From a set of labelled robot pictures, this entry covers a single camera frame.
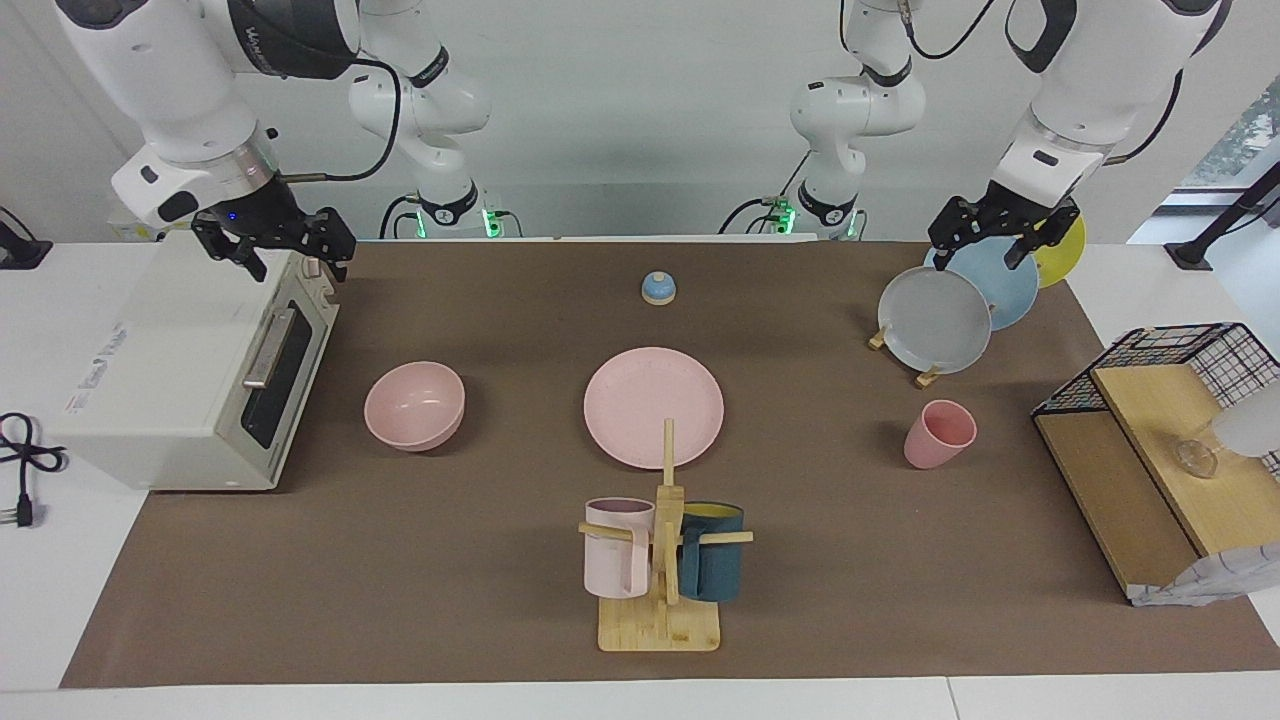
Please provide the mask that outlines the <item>black clamp stand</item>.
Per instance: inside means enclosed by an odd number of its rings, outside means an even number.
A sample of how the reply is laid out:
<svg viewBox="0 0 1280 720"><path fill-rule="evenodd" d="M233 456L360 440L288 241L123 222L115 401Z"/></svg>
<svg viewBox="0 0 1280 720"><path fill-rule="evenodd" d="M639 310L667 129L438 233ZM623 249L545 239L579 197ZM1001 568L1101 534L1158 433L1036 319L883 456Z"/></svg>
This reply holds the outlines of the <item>black clamp stand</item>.
<svg viewBox="0 0 1280 720"><path fill-rule="evenodd" d="M1247 224L1245 215L1262 217L1270 206L1260 209L1260 204L1270 195L1277 195L1280 202L1280 160L1276 160L1238 200L1215 218L1190 241L1165 243L1164 250L1172 263L1187 272L1211 272L1213 268L1206 259L1212 245L1225 234L1242 229Z"/></svg>

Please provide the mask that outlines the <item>wooden shelf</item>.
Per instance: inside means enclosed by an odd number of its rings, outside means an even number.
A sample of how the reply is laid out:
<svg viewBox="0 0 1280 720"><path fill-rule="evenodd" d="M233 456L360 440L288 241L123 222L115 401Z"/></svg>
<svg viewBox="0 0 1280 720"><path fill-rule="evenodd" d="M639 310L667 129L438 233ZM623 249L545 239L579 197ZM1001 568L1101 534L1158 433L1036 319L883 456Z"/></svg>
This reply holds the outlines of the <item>wooden shelf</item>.
<svg viewBox="0 0 1280 720"><path fill-rule="evenodd" d="M1176 459L1220 405L1188 365L1096 369L1108 410L1034 419L1125 587L1166 585L1199 559L1280 541L1280 474L1224 451L1201 479Z"/></svg>

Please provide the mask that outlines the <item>pink handleless cup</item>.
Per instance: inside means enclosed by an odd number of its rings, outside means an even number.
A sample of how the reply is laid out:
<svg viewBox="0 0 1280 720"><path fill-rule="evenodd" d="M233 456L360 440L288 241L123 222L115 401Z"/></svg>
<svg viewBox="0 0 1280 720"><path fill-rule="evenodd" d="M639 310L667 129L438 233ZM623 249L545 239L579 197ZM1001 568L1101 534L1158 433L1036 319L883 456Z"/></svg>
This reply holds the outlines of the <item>pink handleless cup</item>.
<svg viewBox="0 0 1280 720"><path fill-rule="evenodd" d="M904 457L922 470L940 468L970 447L978 424L961 404L947 398L929 401L904 441Z"/></svg>

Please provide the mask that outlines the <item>wooden mug tree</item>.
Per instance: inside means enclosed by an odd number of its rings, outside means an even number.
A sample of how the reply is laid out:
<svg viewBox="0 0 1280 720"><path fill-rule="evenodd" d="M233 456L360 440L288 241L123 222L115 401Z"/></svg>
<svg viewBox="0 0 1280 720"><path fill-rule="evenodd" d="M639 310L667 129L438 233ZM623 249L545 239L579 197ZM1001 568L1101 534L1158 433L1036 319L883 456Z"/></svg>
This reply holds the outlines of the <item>wooden mug tree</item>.
<svg viewBox="0 0 1280 720"><path fill-rule="evenodd" d="M581 521L586 537L623 541L625 574L632 585L637 570L648 578L645 594L599 598L596 646L605 652L712 652L721 647L719 605L681 596L678 548L686 509L685 488L675 483L675 419L664 419L662 484L655 493L650 530Z"/></svg>

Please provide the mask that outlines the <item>wooden plate rack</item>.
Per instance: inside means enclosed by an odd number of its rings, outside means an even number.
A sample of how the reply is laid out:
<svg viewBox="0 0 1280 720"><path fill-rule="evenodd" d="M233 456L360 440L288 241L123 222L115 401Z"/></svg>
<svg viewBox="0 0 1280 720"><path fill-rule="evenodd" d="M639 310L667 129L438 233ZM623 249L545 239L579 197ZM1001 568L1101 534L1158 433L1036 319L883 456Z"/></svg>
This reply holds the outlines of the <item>wooden plate rack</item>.
<svg viewBox="0 0 1280 720"><path fill-rule="evenodd" d="M914 383L920 389L927 389L943 374L940 361L927 357L923 350L911 345L905 334L890 324L883 324L867 341L867 346L873 351L887 348L905 366L916 370L918 374Z"/></svg>

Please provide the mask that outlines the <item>white toaster oven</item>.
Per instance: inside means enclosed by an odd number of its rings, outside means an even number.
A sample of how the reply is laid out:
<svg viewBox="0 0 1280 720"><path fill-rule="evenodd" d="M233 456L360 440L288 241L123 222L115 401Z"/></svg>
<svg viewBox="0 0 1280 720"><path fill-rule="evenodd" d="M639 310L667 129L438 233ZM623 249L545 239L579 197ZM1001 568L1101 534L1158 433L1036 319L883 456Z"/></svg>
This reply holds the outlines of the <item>white toaster oven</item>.
<svg viewBox="0 0 1280 720"><path fill-rule="evenodd" d="M270 491L339 311L315 258L264 250L261 281L169 234L47 433L143 491Z"/></svg>

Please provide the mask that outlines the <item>pink plate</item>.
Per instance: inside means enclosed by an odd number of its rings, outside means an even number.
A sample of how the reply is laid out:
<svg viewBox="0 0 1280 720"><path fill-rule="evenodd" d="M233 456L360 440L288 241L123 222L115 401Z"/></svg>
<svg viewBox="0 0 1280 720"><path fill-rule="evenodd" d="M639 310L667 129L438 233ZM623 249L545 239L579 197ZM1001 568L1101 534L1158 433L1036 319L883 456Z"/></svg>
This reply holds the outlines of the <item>pink plate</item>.
<svg viewBox="0 0 1280 720"><path fill-rule="evenodd" d="M609 457L660 470L666 420L675 421L673 462L691 462L718 439L724 396L710 370L675 348L640 347L603 363L588 382L582 414L588 433Z"/></svg>

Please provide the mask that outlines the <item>light blue plate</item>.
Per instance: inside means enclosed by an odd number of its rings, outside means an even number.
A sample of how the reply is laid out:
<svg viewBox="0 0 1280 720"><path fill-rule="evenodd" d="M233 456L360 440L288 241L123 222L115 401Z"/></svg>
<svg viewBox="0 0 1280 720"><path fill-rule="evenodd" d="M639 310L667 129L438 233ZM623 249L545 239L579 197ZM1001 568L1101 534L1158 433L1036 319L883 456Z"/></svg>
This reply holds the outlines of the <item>light blue plate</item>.
<svg viewBox="0 0 1280 720"><path fill-rule="evenodd" d="M1007 268L1005 254L1014 247L1012 237L989 237L956 251L946 266L982 292L991 313L992 331L1002 331L1021 320L1038 295L1039 270L1030 256L1016 268Z"/></svg>

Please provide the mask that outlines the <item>patterned white paper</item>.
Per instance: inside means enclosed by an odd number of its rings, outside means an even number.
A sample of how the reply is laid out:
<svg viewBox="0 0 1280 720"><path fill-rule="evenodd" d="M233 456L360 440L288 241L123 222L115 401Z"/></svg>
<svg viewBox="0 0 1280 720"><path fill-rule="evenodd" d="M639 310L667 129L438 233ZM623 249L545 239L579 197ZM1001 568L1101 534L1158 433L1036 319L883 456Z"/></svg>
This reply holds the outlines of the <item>patterned white paper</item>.
<svg viewBox="0 0 1280 720"><path fill-rule="evenodd" d="M1280 541L1199 559L1166 585L1125 587L1130 605L1202 607L1280 585Z"/></svg>

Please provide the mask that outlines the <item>gray plate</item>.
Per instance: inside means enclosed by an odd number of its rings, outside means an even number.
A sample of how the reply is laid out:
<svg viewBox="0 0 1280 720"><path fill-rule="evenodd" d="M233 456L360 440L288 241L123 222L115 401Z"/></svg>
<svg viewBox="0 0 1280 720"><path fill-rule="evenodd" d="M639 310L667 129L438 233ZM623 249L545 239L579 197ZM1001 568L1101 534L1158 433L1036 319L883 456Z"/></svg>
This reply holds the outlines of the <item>gray plate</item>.
<svg viewBox="0 0 1280 720"><path fill-rule="evenodd" d="M906 366L954 374L974 365L993 332L983 293L951 270L914 266L883 290L877 307L878 338Z"/></svg>

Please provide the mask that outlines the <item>dark teal mug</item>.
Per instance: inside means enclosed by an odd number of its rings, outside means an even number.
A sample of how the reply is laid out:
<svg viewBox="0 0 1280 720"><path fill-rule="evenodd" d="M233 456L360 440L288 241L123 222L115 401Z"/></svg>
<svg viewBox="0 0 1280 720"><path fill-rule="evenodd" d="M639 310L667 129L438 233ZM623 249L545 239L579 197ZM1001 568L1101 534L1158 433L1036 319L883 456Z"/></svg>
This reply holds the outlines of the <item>dark teal mug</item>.
<svg viewBox="0 0 1280 720"><path fill-rule="evenodd" d="M684 505L682 544L677 552L678 592L682 597L723 603L741 591L742 546L710 543L709 534L740 532L745 516L732 503L695 501Z"/></svg>

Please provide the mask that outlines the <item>brown table mat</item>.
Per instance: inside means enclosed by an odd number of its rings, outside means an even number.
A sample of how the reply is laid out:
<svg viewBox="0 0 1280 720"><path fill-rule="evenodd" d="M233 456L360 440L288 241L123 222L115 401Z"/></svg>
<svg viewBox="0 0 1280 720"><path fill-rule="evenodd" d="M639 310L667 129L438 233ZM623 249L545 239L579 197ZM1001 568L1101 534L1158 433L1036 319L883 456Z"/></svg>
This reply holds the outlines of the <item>brown table mat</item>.
<svg viewBox="0 0 1280 720"><path fill-rule="evenodd" d="M1030 413L1101 350L1052 288L931 391L872 352L919 243L370 243L275 492L154 495L61 679L67 688L657 678L1219 673L1280 669L1248 600L1132 607ZM667 272L671 304L641 297ZM755 539L709 653L604 653L582 587L584 505L660 477L603 454L593 373L663 346L719 382L717 442L676 471ZM466 389L422 452L364 401L407 363ZM904 457L920 410L978 437Z"/></svg>

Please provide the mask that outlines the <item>pink bowl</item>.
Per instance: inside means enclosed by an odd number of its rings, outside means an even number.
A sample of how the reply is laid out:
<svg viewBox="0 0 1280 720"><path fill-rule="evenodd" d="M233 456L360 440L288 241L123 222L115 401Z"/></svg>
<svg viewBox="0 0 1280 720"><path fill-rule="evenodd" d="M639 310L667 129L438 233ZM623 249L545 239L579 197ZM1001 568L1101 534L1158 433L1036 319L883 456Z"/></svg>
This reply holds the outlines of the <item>pink bowl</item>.
<svg viewBox="0 0 1280 720"><path fill-rule="evenodd" d="M364 421L376 439L403 452L422 452L451 439L465 418L466 389L452 368L430 361L396 366L364 401Z"/></svg>

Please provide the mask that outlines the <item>black desk mount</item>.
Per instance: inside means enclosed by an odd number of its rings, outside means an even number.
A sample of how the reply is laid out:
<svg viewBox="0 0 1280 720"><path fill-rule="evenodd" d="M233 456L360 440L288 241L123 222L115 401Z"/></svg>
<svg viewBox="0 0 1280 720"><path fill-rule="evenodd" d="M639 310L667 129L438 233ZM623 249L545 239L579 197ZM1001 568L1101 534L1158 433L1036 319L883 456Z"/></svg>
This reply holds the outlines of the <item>black desk mount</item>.
<svg viewBox="0 0 1280 720"><path fill-rule="evenodd" d="M0 205L0 270L31 270L52 250L13 211Z"/></svg>

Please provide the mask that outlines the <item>yellow plate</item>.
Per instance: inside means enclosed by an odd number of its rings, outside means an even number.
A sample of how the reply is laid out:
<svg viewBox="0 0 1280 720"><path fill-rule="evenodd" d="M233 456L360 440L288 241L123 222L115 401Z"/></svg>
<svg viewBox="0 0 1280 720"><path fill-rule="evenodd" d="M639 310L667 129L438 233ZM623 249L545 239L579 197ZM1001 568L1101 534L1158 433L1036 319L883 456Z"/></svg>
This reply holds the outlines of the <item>yellow plate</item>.
<svg viewBox="0 0 1280 720"><path fill-rule="evenodd" d="M1039 274L1038 290L1047 290L1070 274L1083 256L1087 237L1085 219L1079 215L1057 245L1046 245L1033 252Z"/></svg>

